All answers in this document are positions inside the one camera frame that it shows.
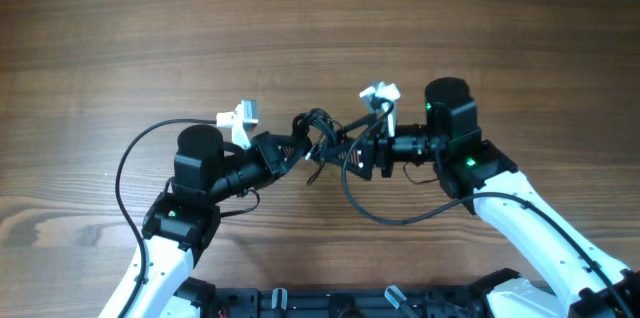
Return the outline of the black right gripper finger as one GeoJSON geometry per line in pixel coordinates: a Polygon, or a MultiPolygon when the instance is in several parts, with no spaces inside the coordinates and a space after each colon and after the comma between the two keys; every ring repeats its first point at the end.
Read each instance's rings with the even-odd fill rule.
{"type": "Polygon", "coordinates": [[[340,145],[332,148],[322,148],[314,154],[316,162],[335,164],[360,178],[365,177],[365,149],[351,148],[350,145],[340,145]]]}
{"type": "MultiPolygon", "coordinates": [[[[335,131],[335,144],[346,144],[353,143],[357,137],[350,136],[349,133],[356,130],[357,128],[367,129],[374,125],[374,123],[378,120],[378,116],[374,113],[370,113],[365,115],[354,122],[351,122],[342,128],[339,128],[335,131]]],[[[370,133],[366,134],[362,139],[362,143],[366,144],[377,144],[381,139],[381,127],[378,126],[374,128],[370,133]]]]}

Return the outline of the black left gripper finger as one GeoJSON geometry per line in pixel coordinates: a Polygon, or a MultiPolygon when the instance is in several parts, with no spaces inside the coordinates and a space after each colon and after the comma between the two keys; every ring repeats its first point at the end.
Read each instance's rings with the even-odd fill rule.
{"type": "Polygon", "coordinates": [[[274,179],[280,179],[291,170],[291,165],[287,162],[275,162],[269,166],[269,169],[274,179]]]}
{"type": "Polygon", "coordinates": [[[311,149],[311,140],[307,136],[284,136],[279,143],[283,159],[287,164],[296,164],[311,149]]]}

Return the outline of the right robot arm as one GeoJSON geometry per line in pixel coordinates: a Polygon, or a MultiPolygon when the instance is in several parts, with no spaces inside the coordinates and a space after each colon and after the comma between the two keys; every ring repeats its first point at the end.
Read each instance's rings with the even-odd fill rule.
{"type": "Polygon", "coordinates": [[[591,243],[536,192],[516,163],[483,139],[466,82],[444,77],[425,88],[426,122],[400,126],[395,85],[361,92],[369,115],[326,133],[308,158],[370,179],[397,162],[431,163],[452,206],[493,226],[548,285],[533,286],[509,269],[476,283],[488,317],[636,317],[639,275],[591,243]]]}

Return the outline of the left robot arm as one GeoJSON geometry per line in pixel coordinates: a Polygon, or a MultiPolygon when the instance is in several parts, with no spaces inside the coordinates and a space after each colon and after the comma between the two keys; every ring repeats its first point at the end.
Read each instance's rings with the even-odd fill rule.
{"type": "Polygon", "coordinates": [[[307,152],[306,132],[264,132],[247,147],[224,140],[214,120],[187,119],[178,135],[174,174],[131,227],[137,249],[103,317],[158,317],[177,296],[229,212],[220,202],[256,195],[307,152]]]}

